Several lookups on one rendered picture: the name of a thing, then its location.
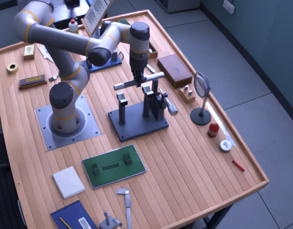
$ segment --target magnifier stand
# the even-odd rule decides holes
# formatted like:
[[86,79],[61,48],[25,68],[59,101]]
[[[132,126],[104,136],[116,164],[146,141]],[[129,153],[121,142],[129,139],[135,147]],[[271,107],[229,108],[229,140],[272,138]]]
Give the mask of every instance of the magnifier stand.
[[207,97],[203,100],[202,108],[195,108],[191,112],[191,120],[197,125],[207,125],[211,121],[211,114],[204,109]]

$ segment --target gray tile floor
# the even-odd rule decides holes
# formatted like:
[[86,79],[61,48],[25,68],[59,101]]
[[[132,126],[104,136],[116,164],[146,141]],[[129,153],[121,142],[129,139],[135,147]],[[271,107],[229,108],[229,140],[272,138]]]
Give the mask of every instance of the gray tile floor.
[[[149,9],[212,92],[268,176],[265,189],[233,205],[219,229],[293,229],[293,121],[244,58],[200,11],[167,14],[156,0],[115,0],[108,16]],[[0,48],[18,42],[0,11]],[[194,229],[204,227],[202,220]]]

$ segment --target power socket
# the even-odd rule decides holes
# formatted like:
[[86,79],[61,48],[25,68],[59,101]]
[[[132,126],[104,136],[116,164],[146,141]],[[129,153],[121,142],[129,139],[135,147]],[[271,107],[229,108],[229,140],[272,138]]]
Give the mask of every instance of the power socket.
[[234,14],[235,7],[228,1],[223,0],[223,7],[230,13]]

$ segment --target yellow label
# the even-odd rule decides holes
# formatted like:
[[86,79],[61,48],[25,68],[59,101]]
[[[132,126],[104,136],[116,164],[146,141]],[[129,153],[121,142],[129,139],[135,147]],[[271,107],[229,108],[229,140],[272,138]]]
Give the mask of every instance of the yellow label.
[[26,47],[24,47],[24,53],[23,55],[33,55],[34,52],[34,45],[27,45]]
[[36,80],[41,80],[41,79],[42,79],[42,76],[36,76],[33,78],[26,79],[26,83],[36,81]]

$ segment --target magnifying glass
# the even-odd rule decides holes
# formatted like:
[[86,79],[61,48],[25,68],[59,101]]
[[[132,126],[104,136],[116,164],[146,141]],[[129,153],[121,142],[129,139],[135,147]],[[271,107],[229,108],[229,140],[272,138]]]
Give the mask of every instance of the magnifying glass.
[[211,114],[204,109],[205,103],[210,93],[210,84],[201,73],[196,73],[194,77],[194,87],[197,94],[203,99],[202,108],[195,108],[191,112],[191,120],[197,125],[207,125],[211,121]]

